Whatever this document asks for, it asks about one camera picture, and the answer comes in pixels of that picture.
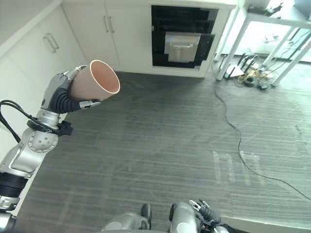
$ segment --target floor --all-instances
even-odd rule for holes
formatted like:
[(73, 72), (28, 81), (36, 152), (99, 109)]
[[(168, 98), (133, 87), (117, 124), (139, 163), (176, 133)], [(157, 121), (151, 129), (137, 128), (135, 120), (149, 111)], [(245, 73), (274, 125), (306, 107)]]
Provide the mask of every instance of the floor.
[(311, 229), (311, 66), (298, 64), (263, 92), (234, 81), (119, 73), (121, 91), (71, 113), (22, 206), (16, 232), (91, 233), (149, 202), (154, 230), (175, 201), (205, 199), (223, 216)]

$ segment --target electrical cord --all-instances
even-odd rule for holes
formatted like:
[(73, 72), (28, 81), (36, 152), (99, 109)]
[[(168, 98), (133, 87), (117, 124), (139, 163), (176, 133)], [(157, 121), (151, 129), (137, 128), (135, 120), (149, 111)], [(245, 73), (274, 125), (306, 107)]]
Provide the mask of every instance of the electrical cord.
[(241, 142), (242, 142), (242, 133), (241, 131), (236, 127), (234, 126), (227, 118), (227, 110), (228, 110), (228, 106), (227, 106), (227, 103), (217, 94), (217, 91), (216, 91), (216, 83), (214, 85), (214, 93), (215, 93), (215, 96), (223, 103), (224, 107), (225, 107), (225, 120), (227, 122), (227, 124), (229, 124), (236, 132), (239, 133), (240, 135), (240, 139), (239, 139), (239, 143), (238, 143), (238, 155), (239, 155), (239, 158), (240, 160), (242, 161), (242, 163), (244, 164), (244, 166), (252, 173), (254, 173), (255, 175), (257, 176), (261, 176), (263, 178), (266, 178), (266, 179), (269, 179), (269, 180), (274, 180), (274, 181), (279, 181), (279, 182), (282, 182), (286, 185), (288, 185), (290, 188), (292, 188), (293, 190), (295, 190), (297, 193), (299, 193), (300, 195), (302, 195), (303, 197), (305, 197), (306, 199), (310, 200), (311, 201), (311, 198), (309, 198), (308, 196), (306, 196), (305, 194), (303, 194), (301, 191), (299, 191), (297, 188), (295, 188), (294, 186), (292, 186), (290, 183), (282, 180), (282, 179), (279, 179), (279, 178), (274, 178), (274, 177), (269, 177), (269, 176), (265, 176), (265, 175), (262, 175), (262, 174), (259, 174), (257, 172), (255, 172), (254, 170), (252, 170), (248, 165), (247, 163), (245, 162), (245, 160), (243, 159), (242, 155), (241, 155), (241, 149), (240, 149), (240, 145), (241, 145)]
[(2, 112), (1, 112), (1, 106), (2, 105), (7, 105), (10, 106), (12, 108), (15, 108), (16, 110), (18, 110), (19, 112), (21, 112), (24, 116), (26, 116), (28, 119), (30, 119), (31, 121), (33, 121), (34, 123), (42, 126), (43, 128), (46, 129), (46, 131), (48, 133), (54, 133), (57, 135), (60, 135), (60, 132), (56, 129), (53, 129), (43, 123), (41, 123), (40, 121), (37, 120), (36, 117), (33, 117), (30, 114), (27, 114), (22, 108), (21, 106), (19, 106), (16, 102), (11, 101), (11, 100), (3, 100), (0, 102), (0, 122), (11, 132), (11, 134), (13, 135), (14, 139), (19, 143), (20, 142), (20, 137), (17, 135), (17, 133), (11, 128), (11, 126), (9, 125), (9, 123), (6, 121), (6, 119), (3, 117)]

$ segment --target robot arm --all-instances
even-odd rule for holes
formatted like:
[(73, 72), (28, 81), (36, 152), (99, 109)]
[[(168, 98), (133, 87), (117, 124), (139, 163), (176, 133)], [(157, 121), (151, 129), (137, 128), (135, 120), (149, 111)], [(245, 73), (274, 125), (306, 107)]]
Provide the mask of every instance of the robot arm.
[(36, 118), (28, 121), (20, 142), (0, 164), (0, 233), (12, 227), (15, 217), (8, 211), (16, 208), (27, 180), (55, 148), (58, 137), (70, 135), (70, 123), (59, 124), (60, 114), (101, 104), (98, 100), (75, 101), (69, 97), (72, 80), (86, 66), (55, 75), (48, 85)]

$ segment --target brown paper cup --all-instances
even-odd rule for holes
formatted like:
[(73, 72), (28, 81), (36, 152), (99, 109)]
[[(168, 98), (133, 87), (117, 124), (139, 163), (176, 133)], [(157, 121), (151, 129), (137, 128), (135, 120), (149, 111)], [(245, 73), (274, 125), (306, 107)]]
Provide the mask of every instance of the brown paper cup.
[(105, 62), (93, 60), (73, 79), (70, 97), (78, 101), (103, 101), (119, 91), (120, 82), (113, 69)]

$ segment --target white cabinet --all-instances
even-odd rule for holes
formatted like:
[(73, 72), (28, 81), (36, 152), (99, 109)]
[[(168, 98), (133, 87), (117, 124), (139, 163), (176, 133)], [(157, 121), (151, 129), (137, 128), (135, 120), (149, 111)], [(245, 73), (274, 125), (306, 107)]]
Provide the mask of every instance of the white cabinet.
[(43, 37), (40, 28), (35, 26), (4, 56), (8, 56), (30, 77), (33, 86), (44, 92), (51, 78), (64, 71), (65, 66)]
[(58, 6), (46, 16), (39, 23), (39, 27), (56, 49), (56, 55), (59, 57), (65, 70), (73, 69), (86, 63), (61, 6)]
[(105, 0), (105, 6), (121, 69), (137, 71), (151, 67), (151, 2)]
[(5, 56), (41, 91), (55, 74), (86, 64), (60, 6), (34, 26)]
[[(114, 70), (205, 77), (233, 0), (63, 0), (63, 8), (87, 59)], [(195, 68), (157, 67), (152, 61), (152, 5), (218, 9), (209, 54)]]
[(104, 1), (64, 1), (63, 8), (87, 62), (99, 59), (117, 69), (119, 61)]

